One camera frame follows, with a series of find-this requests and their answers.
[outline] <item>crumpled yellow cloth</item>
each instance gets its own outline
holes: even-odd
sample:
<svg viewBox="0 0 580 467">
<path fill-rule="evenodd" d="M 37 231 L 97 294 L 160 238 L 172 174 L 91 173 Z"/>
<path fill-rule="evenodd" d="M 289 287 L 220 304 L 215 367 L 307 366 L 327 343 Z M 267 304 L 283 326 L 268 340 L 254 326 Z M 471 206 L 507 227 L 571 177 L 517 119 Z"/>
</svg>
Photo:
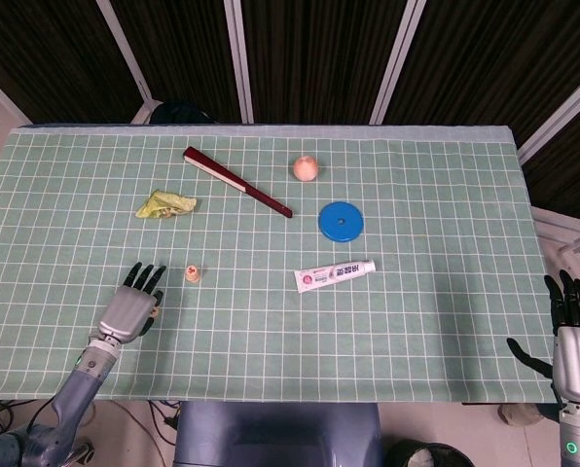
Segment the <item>crumpled yellow cloth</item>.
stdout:
<svg viewBox="0 0 580 467">
<path fill-rule="evenodd" d="M 196 204 L 197 200 L 194 198 L 184 198 L 173 193 L 155 190 L 135 215 L 143 219 L 181 216 L 195 209 Z"/>
</svg>

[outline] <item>green grid tablecloth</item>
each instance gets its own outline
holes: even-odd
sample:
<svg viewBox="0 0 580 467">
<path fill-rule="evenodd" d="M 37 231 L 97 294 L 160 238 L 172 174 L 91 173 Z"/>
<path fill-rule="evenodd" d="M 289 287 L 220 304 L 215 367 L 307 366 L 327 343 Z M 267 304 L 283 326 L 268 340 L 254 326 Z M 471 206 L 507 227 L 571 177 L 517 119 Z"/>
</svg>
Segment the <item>green grid tablecloth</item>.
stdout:
<svg viewBox="0 0 580 467">
<path fill-rule="evenodd" d="M 287 220 L 182 160 L 192 145 L 287 204 Z M 320 164 L 301 183 L 291 163 Z M 155 189 L 198 199 L 133 213 Z M 334 243 L 320 209 L 364 232 Z M 299 295 L 292 271 L 377 272 Z M 551 340 L 543 260 L 505 127 L 29 127 L 0 160 L 0 398 L 52 395 L 136 262 L 167 265 L 163 313 L 100 397 L 550 401 L 516 363 Z M 184 268 L 201 268 L 200 284 Z"/>
</svg>

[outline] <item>white toothpaste tube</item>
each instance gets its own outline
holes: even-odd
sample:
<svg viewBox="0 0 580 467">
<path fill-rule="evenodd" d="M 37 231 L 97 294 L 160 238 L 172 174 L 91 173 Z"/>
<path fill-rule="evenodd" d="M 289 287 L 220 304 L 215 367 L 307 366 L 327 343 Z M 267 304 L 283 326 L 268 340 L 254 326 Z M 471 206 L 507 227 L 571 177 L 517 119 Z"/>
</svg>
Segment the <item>white toothpaste tube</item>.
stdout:
<svg viewBox="0 0 580 467">
<path fill-rule="evenodd" d="M 342 263 L 341 265 L 325 266 L 295 270 L 294 277 L 297 279 L 297 289 L 303 294 L 307 290 L 317 289 L 325 285 L 337 284 L 354 277 L 366 275 L 368 272 L 377 270 L 375 262 L 356 261 L 354 263 Z"/>
</svg>

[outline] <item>blue disc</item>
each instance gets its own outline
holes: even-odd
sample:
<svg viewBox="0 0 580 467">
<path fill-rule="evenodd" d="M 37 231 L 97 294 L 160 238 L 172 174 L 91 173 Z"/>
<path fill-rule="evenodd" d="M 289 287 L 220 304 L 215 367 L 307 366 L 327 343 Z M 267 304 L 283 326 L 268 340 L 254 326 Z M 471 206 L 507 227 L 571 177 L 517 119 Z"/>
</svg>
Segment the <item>blue disc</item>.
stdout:
<svg viewBox="0 0 580 467">
<path fill-rule="evenodd" d="M 364 219 L 359 209 L 349 202 L 336 201 L 322 208 L 318 228 L 333 241 L 351 241 L 363 231 Z"/>
</svg>

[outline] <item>robotic arm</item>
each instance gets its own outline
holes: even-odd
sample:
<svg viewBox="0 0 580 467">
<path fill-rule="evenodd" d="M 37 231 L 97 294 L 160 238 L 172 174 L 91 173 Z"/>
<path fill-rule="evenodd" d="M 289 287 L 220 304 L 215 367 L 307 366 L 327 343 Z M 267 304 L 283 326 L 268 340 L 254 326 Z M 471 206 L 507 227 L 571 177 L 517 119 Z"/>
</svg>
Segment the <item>robotic arm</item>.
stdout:
<svg viewBox="0 0 580 467">
<path fill-rule="evenodd" d="M 36 425 L 33 417 L 27 426 L 1 435 L 0 467 L 56 467 L 65 461 L 78 425 L 119 358 L 121 345 L 143 336 L 154 323 L 152 312 L 161 303 L 163 292 L 152 292 L 166 267 L 158 268 L 147 281 L 154 266 L 145 268 L 137 278 L 141 266 L 137 263 L 117 289 L 97 333 L 90 336 L 74 370 L 52 398 L 57 425 Z"/>
<path fill-rule="evenodd" d="M 553 380 L 552 388 L 561 407 L 562 467 L 575 467 L 580 465 L 580 280 L 572 280 L 561 270 L 561 281 L 562 291 L 552 277 L 545 276 L 555 336 L 554 366 L 530 357 L 513 339 L 507 343 L 524 365 Z"/>
</svg>

